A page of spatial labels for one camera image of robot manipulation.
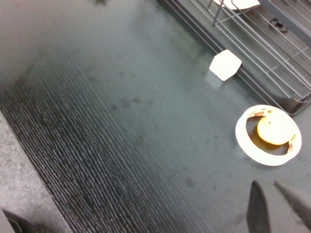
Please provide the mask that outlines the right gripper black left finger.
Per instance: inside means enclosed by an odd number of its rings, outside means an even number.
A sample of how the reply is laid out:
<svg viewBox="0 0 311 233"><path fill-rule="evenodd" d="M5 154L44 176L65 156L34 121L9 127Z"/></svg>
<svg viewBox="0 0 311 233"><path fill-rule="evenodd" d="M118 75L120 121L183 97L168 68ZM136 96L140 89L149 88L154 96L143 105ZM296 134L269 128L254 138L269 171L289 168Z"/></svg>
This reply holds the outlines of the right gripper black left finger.
<svg viewBox="0 0 311 233"><path fill-rule="evenodd" d="M250 233L270 233L266 196L262 186L253 181L247 208L247 226Z"/></svg>

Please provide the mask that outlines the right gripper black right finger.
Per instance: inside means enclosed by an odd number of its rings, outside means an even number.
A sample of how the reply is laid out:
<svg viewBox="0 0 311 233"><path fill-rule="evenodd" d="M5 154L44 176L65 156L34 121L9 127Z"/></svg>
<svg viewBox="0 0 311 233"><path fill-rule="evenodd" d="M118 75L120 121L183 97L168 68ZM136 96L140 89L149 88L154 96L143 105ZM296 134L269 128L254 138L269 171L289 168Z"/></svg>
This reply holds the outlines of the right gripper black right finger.
<svg viewBox="0 0 311 233"><path fill-rule="evenodd" d="M291 184L274 181L274 186L284 196L303 224L311 230L311 195Z"/></svg>

